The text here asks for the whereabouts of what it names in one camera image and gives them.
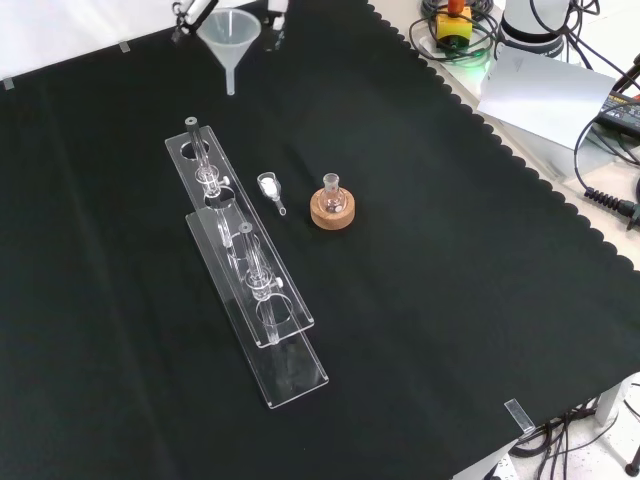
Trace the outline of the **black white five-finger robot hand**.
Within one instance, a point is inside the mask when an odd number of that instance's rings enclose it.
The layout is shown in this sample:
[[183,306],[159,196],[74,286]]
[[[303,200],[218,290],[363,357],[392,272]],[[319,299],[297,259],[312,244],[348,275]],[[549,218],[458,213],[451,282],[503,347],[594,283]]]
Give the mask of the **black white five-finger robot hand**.
[[286,15],[290,1],[254,0],[254,1],[174,1],[172,12],[176,17],[176,26],[171,41],[179,44],[184,39],[194,38],[202,29],[205,19],[215,9],[240,9],[254,15],[261,23],[262,33],[258,43],[264,51],[276,51],[285,38]]

